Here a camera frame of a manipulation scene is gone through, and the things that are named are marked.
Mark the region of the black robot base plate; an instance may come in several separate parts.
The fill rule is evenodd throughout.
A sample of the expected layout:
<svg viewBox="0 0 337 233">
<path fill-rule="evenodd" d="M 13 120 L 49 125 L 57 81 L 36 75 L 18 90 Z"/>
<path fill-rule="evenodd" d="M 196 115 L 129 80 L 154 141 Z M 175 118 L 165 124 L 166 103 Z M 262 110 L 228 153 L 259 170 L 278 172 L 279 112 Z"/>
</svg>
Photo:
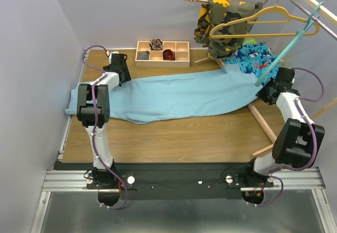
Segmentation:
<svg viewBox="0 0 337 233">
<path fill-rule="evenodd" d="M 117 163 L 93 169 L 87 188 L 106 204 L 118 200 L 242 199 L 260 203 L 272 187 L 251 163 Z"/>
</svg>

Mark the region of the light blue trousers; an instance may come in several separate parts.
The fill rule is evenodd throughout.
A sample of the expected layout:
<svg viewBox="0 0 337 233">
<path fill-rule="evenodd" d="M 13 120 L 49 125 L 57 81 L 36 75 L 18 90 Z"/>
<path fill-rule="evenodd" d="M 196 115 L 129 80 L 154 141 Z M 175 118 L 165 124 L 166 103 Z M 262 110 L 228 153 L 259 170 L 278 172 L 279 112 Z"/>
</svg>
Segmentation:
<svg viewBox="0 0 337 233">
<path fill-rule="evenodd" d="M 229 64 L 206 72 L 163 75 L 119 83 L 119 75 L 105 72 L 110 117 L 147 124 L 155 121 L 206 117 L 236 111 L 257 98 L 254 74 Z"/>
</svg>

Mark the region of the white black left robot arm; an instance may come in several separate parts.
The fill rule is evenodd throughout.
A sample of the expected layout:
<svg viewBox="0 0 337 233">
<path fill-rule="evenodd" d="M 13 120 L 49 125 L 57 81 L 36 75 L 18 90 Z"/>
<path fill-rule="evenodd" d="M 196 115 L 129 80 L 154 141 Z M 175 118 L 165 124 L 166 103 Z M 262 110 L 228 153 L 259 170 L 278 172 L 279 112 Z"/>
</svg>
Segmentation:
<svg viewBox="0 0 337 233">
<path fill-rule="evenodd" d="M 91 179 L 104 188 L 118 183 L 107 140 L 107 123 L 111 114 L 111 90 L 131 80 L 126 61 L 126 54 L 110 53 L 102 75 L 94 82 L 79 84 L 77 89 L 76 116 L 90 138 L 94 157 Z"/>
</svg>

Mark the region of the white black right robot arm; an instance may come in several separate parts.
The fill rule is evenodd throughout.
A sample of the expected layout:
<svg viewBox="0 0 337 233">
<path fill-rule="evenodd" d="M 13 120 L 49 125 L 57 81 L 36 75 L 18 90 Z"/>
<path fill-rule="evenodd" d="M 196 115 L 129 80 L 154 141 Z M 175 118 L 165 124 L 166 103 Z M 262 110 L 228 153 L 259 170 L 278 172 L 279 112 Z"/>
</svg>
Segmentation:
<svg viewBox="0 0 337 233">
<path fill-rule="evenodd" d="M 258 97 L 268 105 L 276 105 L 285 124 L 273 143 L 271 153 L 252 159 L 242 173 L 247 186 L 265 183 L 272 173 L 282 169 L 302 171 L 311 167 L 325 135 L 324 127 L 316 125 L 307 115 L 303 97 L 293 89 L 295 70 L 279 68 L 259 92 Z"/>
</svg>

